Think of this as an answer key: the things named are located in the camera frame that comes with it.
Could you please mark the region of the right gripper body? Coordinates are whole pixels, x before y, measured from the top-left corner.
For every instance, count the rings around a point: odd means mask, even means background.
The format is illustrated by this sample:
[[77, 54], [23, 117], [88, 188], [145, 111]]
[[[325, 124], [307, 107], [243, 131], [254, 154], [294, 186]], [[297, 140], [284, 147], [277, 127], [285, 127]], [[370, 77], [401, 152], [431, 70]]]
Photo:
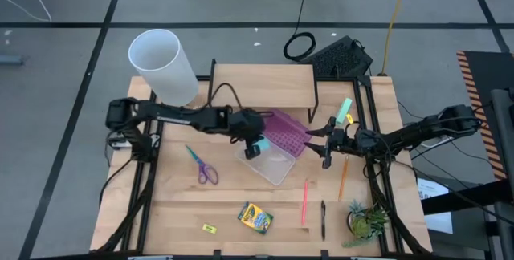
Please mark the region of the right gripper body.
[[327, 138], [325, 151], [323, 152], [323, 168], [328, 169], [332, 164], [332, 152], [339, 152], [349, 155], [357, 155], [357, 146], [354, 139], [351, 139], [343, 128], [336, 127], [336, 118], [331, 116], [324, 127]]

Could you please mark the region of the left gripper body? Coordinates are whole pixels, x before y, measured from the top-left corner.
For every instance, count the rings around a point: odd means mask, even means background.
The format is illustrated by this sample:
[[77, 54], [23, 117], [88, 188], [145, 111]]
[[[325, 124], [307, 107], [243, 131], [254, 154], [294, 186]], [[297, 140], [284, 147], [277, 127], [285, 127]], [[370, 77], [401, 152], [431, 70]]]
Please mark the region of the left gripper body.
[[240, 135], [241, 141], [250, 144], [258, 142], [258, 134], [263, 133], [264, 129], [263, 117], [253, 109], [243, 109], [230, 115], [230, 136]]

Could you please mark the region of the purple plastic basket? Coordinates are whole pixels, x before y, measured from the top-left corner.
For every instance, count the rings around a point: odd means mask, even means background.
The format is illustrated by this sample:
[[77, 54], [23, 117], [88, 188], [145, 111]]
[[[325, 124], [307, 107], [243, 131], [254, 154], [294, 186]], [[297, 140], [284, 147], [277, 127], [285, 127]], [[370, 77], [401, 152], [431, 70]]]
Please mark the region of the purple plastic basket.
[[271, 110], [271, 116], [266, 116], [264, 123], [264, 136], [295, 158], [306, 148], [304, 144], [312, 139], [301, 122], [278, 109]]

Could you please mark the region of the clear plastic pencil box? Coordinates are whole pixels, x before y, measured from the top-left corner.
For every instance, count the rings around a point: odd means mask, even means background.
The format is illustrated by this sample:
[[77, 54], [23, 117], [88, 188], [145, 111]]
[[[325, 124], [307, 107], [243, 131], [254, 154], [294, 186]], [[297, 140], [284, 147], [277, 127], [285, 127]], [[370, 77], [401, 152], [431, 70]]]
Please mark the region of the clear plastic pencil box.
[[244, 144], [239, 145], [235, 157], [273, 185], [280, 185], [296, 162], [295, 157], [272, 142], [269, 149], [252, 160], [245, 158], [245, 147]]

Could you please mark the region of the orange pencil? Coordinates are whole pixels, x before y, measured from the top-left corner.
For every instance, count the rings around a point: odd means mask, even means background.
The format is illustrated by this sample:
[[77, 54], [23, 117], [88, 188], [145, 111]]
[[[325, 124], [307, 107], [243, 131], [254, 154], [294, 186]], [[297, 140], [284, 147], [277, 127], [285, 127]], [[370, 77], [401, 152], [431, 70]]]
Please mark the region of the orange pencil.
[[347, 173], [348, 173], [348, 167], [349, 167], [349, 156], [346, 155], [345, 161], [343, 164], [342, 174], [341, 174], [341, 183], [340, 183], [340, 188], [339, 188], [338, 198], [337, 198], [338, 201], [341, 201], [342, 197], [344, 195], [345, 180], [346, 180]]

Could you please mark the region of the purple handled scissors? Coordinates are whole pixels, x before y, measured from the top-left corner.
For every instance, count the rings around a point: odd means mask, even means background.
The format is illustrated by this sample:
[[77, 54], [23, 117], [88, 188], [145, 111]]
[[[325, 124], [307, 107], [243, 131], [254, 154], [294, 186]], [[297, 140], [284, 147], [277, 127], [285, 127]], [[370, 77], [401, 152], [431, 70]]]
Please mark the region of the purple handled scissors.
[[200, 159], [190, 146], [186, 145], [186, 149], [198, 165], [198, 183], [204, 185], [210, 182], [217, 185], [219, 181], [217, 170]]

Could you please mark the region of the pink pen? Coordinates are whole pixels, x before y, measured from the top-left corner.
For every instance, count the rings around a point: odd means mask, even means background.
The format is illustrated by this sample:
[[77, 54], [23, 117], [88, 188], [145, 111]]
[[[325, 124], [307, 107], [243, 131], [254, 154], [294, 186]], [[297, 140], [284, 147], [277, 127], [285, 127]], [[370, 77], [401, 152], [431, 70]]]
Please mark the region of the pink pen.
[[301, 225], [305, 225], [306, 223], [306, 212], [307, 212], [307, 205], [308, 205], [308, 179], [305, 179], [304, 182], [304, 195], [303, 195], [303, 202], [302, 202], [302, 214], [301, 214]]

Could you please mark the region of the crayon box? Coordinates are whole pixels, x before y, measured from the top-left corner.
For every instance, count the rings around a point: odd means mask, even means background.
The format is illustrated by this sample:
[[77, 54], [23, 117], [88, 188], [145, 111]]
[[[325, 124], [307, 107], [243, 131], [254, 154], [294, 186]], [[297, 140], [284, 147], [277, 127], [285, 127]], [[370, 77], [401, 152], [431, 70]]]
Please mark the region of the crayon box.
[[243, 205], [238, 215], [240, 222], [262, 235], [268, 232], [273, 219], [273, 215], [249, 201]]

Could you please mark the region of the mint green stapler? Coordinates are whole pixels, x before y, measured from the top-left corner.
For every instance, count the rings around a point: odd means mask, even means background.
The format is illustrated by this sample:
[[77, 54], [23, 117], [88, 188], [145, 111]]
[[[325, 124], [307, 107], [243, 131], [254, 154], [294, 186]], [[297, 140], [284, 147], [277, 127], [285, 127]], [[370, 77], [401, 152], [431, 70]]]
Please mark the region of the mint green stapler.
[[349, 109], [351, 108], [351, 105], [353, 103], [353, 100], [350, 98], [346, 98], [343, 103], [340, 106], [340, 109], [336, 115], [336, 123], [337, 124], [343, 124], [346, 119], [346, 115], [349, 113]]

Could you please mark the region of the wooden shelf riser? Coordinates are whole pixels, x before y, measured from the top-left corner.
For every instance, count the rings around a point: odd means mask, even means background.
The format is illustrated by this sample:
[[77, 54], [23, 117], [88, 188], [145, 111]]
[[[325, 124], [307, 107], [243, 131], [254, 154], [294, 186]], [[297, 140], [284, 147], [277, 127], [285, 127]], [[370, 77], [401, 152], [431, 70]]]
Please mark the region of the wooden shelf riser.
[[318, 108], [317, 81], [310, 64], [235, 64], [211, 61], [208, 99], [213, 105], [303, 108], [312, 122]]

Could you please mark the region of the black perforated computer box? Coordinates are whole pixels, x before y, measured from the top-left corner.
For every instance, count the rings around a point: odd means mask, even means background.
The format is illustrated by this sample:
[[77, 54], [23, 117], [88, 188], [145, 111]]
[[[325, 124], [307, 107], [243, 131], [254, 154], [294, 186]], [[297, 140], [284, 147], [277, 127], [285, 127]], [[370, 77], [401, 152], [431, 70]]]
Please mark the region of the black perforated computer box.
[[372, 62], [361, 42], [346, 35], [300, 64], [312, 65], [316, 77], [339, 79], [364, 75]]

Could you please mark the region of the potted succulent plant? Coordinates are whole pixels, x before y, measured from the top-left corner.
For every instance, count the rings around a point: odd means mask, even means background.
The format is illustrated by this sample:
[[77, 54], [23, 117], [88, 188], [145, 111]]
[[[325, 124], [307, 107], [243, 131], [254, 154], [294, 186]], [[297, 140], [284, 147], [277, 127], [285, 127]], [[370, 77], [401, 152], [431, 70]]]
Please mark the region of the potted succulent plant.
[[363, 246], [382, 236], [385, 224], [389, 220], [387, 212], [379, 205], [366, 208], [360, 202], [353, 200], [349, 205], [347, 227], [353, 239], [344, 242], [344, 248]]

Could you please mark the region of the white shade table lamp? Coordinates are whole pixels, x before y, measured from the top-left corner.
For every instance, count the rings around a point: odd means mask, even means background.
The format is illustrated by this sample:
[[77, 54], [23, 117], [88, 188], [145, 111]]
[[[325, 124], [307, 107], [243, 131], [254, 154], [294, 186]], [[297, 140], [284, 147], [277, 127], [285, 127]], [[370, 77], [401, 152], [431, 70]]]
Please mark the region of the white shade table lamp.
[[170, 30], [139, 34], [128, 49], [128, 59], [161, 102], [185, 106], [198, 94], [198, 80], [180, 39]]

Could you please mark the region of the white paper sheet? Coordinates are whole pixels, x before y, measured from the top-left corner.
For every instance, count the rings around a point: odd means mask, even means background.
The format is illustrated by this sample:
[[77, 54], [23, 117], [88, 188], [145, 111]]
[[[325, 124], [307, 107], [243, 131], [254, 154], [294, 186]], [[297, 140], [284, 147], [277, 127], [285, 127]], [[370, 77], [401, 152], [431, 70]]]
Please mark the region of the white paper sheet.
[[[444, 185], [422, 178], [418, 178], [417, 185], [418, 194], [421, 200], [441, 196], [449, 192], [449, 189]], [[424, 218], [429, 230], [445, 234], [453, 234], [453, 223], [450, 212], [425, 215]]]

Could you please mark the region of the black metal beam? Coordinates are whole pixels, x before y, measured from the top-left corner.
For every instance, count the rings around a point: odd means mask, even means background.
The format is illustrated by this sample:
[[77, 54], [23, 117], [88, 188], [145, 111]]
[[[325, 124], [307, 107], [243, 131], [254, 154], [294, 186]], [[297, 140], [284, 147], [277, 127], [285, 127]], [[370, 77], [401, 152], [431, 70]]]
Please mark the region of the black metal beam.
[[508, 180], [494, 181], [486, 185], [421, 200], [425, 215], [455, 212], [462, 209], [482, 208], [496, 202], [513, 202], [514, 193]]

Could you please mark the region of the large hazard striped black mat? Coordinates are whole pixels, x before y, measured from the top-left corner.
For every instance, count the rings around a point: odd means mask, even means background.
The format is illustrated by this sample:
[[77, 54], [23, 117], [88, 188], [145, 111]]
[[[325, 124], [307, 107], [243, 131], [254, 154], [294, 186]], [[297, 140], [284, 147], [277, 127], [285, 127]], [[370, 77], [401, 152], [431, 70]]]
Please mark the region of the large hazard striped black mat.
[[463, 82], [475, 110], [483, 121], [479, 130], [487, 160], [496, 180], [508, 178], [500, 143], [500, 131], [492, 107], [491, 91], [514, 87], [514, 54], [485, 51], [457, 51]]

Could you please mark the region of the gray metal post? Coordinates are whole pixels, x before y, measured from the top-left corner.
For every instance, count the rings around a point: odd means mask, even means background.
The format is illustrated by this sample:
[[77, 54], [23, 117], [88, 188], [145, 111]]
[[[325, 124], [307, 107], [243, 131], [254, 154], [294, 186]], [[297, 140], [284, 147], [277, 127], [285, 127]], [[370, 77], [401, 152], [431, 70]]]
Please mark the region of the gray metal post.
[[503, 260], [514, 260], [514, 88], [492, 90], [491, 97], [508, 183], [507, 198], [494, 207], [498, 213], [505, 212], [504, 218], [512, 222], [499, 220], [498, 231]]

